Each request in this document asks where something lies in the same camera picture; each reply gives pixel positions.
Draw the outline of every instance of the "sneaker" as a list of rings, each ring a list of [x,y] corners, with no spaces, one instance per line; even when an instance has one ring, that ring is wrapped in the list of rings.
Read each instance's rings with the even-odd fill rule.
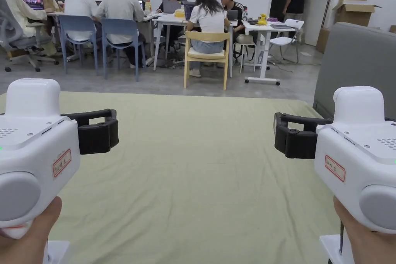
[[[201,73],[199,71],[199,69],[191,69],[189,71],[189,75],[192,77],[196,77],[196,78],[200,78],[201,77]]]

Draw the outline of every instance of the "cardboard box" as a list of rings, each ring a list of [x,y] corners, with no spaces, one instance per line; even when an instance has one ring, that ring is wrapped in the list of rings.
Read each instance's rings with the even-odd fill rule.
[[[329,39],[330,30],[326,28],[320,29],[319,37],[317,38],[316,50],[324,54],[326,49],[327,40]]]
[[[347,22],[367,27],[376,7],[380,6],[368,0],[339,0],[333,8],[336,11],[335,23]]]

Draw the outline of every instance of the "concrete floor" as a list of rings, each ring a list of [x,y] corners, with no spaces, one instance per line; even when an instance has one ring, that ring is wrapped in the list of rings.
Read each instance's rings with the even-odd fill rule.
[[[183,69],[163,69],[157,67],[153,72],[152,65],[145,72],[140,70],[139,82],[135,82],[135,70],[125,64],[120,71],[117,68],[109,69],[109,78],[95,75],[93,57],[88,57],[83,62],[83,67],[78,61],[68,63],[68,75],[65,75],[63,63],[54,66],[52,63],[43,63],[41,72],[35,72],[30,64],[14,65],[11,72],[5,72],[1,67],[0,94],[5,93],[8,85],[19,78],[51,78],[58,81],[62,90],[75,92],[108,92],[108,93],[137,93],[137,94],[166,94],[166,95],[195,95],[195,96],[229,96],[229,97],[258,97],[299,99],[313,103],[317,75],[322,54],[314,47],[300,47],[300,64],[286,62],[279,67],[271,66],[266,77],[278,78],[281,85],[250,82],[246,84],[245,76],[259,77],[260,70],[253,73],[252,67],[246,67],[239,73],[239,65],[234,66],[234,76],[229,78],[227,90],[222,90],[222,69],[203,67],[202,78],[191,78],[187,89],[183,88]],[[279,48],[270,51],[279,57]],[[295,60],[295,49],[290,48],[285,55],[288,59]],[[0,60],[5,62],[5,54],[0,54]],[[101,55],[99,55],[99,68],[101,69]]]

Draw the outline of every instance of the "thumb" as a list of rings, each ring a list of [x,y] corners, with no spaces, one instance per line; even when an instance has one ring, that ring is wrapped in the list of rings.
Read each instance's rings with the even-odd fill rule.
[[[23,238],[34,237],[39,244],[46,243],[52,227],[59,218],[61,210],[62,199],[55,197],[46,210],[34,219],[32,226]]]

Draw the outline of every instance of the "handwritten label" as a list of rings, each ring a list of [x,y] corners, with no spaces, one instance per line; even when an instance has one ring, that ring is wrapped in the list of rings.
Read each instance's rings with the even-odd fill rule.
[[[345,168],[326,155],[324,165],[332,172],[340,181],[345,182]]]
[[[68,149],[55,163],[52,165],[53,177],[56,178],[72,161],[72,152]]]

